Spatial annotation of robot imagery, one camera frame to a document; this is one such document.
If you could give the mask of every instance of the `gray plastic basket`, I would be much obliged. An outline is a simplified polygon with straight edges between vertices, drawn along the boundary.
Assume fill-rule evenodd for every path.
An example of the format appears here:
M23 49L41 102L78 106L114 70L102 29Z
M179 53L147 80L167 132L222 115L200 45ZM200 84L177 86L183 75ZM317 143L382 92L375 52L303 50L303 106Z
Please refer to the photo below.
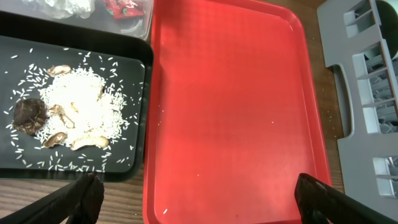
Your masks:
M318 20L346 136L338 140L345 192L398 220L398 62L382 38L376 2L328 0Z

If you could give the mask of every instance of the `transparent plastic box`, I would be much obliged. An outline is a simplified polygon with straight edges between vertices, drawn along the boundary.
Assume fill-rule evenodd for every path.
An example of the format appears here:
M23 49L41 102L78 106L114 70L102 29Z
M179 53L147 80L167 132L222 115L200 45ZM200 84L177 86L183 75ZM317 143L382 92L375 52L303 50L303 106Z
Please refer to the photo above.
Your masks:
M0 11L146 40L153 0L1 0Z

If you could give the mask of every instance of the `red tray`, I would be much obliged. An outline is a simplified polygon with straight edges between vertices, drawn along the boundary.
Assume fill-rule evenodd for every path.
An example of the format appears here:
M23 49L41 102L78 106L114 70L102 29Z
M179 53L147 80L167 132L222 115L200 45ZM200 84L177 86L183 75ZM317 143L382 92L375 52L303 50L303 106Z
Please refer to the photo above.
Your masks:
M303 27L250 0L155 0L146 223L300 223L331 184Z

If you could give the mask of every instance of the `plastic bag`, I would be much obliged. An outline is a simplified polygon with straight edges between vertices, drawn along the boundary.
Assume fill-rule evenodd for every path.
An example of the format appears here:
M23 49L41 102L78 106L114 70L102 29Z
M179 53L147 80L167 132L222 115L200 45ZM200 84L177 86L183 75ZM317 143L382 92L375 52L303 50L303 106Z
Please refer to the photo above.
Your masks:
M95 0L23 0L26 3L37 2L40 10L54 19L65 19L78 15L83 19L89 18L95 10Z

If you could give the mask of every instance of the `rice pile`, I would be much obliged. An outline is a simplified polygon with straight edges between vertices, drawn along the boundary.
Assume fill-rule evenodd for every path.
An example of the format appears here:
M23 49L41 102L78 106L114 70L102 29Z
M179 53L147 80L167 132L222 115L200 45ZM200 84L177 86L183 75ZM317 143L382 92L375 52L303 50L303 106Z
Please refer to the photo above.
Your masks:
M121 125L129 125L121 113L126 102L120 89L113 93L113 88L109 87L102 93L105 83L105 79L91 68L73 69L68 74L57 75L52 84L39 90L40 97L47 109L62 106L75 128L68 128L73 126L69 120L65 119L67 125L64 125L59 116L51 116L36 132L36 137L43 143L52 135L64 132L68 135L63 142L66 147L84 137L120 138Z

